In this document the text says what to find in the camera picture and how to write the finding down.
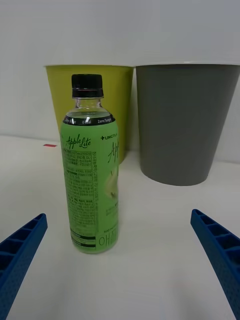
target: yellow cup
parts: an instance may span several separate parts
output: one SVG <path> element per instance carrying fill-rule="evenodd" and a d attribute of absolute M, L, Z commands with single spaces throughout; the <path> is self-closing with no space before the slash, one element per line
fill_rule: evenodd
<path fill-rule="evenodd" d="M 104 92 L 102 106 L 116 119 L 119 130 L 119 162 L 121 163 L 125 154 L 127 112 L 130 104 L 133 71 L 133 67 L 116 65 L 47 65 L 46 72 L 58 129 L 60 129 L 65 114 L 75 106 L 72 99 L 72 75 L 102 75 Z"/>

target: blue plastic tool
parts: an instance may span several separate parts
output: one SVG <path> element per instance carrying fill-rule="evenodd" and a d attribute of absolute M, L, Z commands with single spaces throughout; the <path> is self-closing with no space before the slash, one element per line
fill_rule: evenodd
<path fill-rule="evenodd" d="M 0 320 L 5 320 L 48 228 L 44 213 L 0 243 Z"/>
<path fill-rule="evenodd" d="M 218 277 L 236 320 L 240 320 L 240 239 L 199 210 L 191 225 Z"/>

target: bottle neck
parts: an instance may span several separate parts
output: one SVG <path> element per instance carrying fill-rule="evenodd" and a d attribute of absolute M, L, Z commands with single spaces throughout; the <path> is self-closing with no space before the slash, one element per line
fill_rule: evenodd
<path fill-rule="evenodd" d="M 75 108 L 102 108 L 101 98 L 75 98 Z"/>

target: gray bucket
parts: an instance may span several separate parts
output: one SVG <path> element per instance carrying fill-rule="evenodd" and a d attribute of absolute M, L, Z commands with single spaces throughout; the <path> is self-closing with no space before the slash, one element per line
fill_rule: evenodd
<path fill-rule="evenodd" d="M 168 185 L 208 177 L 233 93 L 238 65 L 136 67 L 140 166 Z"/>

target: clear plastic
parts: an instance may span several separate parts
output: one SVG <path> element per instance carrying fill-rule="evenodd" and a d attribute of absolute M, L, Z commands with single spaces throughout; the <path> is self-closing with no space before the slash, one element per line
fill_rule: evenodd
<path fill-rule="evenodd" d="M 75 108 L 66 114 L 69 118 L 89 122 L 90 119 L 111 116 L 111 113 L 102 107 L 100 98 L 76 98 L 75 101 Z"/>

